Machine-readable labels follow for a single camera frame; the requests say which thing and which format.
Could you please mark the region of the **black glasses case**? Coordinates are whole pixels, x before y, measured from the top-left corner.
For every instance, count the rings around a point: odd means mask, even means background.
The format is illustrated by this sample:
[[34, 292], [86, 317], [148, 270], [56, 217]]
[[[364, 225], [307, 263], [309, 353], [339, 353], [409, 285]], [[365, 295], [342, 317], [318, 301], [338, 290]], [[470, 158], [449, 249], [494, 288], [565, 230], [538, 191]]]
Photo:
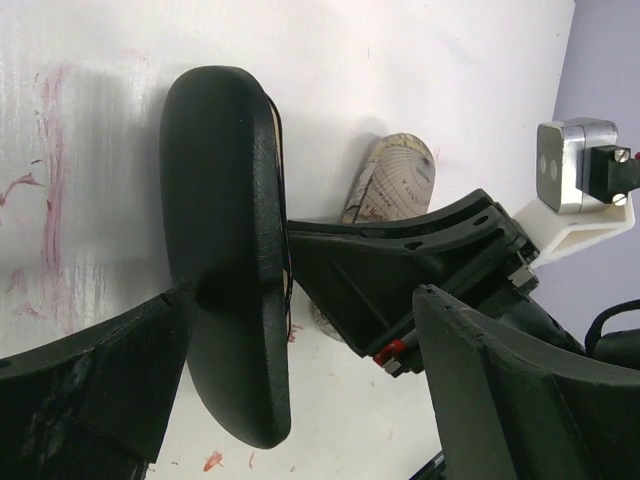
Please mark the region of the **black glasses case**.
[[238, 440], [291, 429], [281, 121], [238, 67], [181, 75], [161, 116], [159, 164], [171, 277], [196, 309], [187, 357], [204, 406]]

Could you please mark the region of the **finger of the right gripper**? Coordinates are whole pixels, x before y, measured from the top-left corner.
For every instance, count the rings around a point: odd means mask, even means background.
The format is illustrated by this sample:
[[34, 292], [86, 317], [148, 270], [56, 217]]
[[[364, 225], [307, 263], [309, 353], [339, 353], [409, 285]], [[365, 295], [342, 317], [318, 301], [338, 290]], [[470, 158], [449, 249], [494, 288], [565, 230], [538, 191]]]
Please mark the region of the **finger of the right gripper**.
[[288, 223], [294, 279], [359, 356], [373, 356], [414, 327], [420, 280], [415, 220]]
[[505, 211], [475, 190], [433, 213], [355, 224], [344, 240], [347, 260], [476, 260], [505, 255]]

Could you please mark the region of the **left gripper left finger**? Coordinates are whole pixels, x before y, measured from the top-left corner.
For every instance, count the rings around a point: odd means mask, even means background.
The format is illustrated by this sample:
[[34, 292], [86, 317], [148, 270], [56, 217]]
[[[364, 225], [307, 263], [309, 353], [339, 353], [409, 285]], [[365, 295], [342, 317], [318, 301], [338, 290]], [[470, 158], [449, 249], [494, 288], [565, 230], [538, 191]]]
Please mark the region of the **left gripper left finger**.
[[1, 361], [4, 479], [143, 479], [156, 462], [191, 337], [179, 285]]

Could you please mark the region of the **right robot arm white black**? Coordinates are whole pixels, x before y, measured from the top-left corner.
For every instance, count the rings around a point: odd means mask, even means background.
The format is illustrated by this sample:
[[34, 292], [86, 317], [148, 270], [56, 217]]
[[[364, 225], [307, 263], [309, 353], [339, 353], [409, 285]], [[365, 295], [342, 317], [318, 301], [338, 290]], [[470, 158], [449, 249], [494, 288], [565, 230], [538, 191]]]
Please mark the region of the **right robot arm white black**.
[[543, 342], [620, 366], [639, 366], [639, 332], [604, 334], [629, 301], [602, 312], [579, 343], [530, 293], [538, 251], [484, 190], [419, 217], [384, 223], [287, 226], [294, 279], [359, 356], [393, 377], [423, 371], [412, 297], [435, 285], [481, 314]]

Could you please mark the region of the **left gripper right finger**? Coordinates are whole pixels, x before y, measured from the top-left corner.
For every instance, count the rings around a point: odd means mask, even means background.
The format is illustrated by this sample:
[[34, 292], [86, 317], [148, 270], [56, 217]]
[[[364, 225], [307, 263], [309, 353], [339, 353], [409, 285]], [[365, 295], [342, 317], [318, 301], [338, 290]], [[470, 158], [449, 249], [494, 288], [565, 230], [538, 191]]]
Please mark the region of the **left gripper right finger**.
[[636, 479], [639, 374], [488, 318], [435, 286], [413, 312], [449, 479]]

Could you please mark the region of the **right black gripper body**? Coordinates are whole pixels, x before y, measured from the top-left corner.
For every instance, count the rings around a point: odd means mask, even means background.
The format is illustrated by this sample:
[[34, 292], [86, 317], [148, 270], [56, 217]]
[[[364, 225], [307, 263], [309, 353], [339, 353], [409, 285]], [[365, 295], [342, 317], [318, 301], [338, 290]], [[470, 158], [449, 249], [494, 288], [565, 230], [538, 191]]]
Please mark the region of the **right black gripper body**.
[[[421, 285], [435, 285], [490, 318], [582, 355], [585, 350], [580, 342], [530, 296], [539, 284], [530, 268], [537, 255], [537, 249], [522, 227], [505, 211], [503, 257], [416, 260], [420, 271], [416, 289]], [[409, 371], [422, 372], [416, 326], [370, 357], [394, 377]]]

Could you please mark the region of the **marbled glasses case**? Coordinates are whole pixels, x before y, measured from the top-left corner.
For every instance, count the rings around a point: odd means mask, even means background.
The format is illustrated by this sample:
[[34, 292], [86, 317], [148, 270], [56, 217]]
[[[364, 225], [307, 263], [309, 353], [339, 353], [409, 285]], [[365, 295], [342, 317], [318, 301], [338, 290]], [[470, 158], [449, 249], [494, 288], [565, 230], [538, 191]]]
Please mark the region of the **marbled glasses case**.
[[347, 198], [343, 224], [380, 223], [427, 213], [436, 180], [435, 158], [427, 145], [410, 133], [378, 139]]

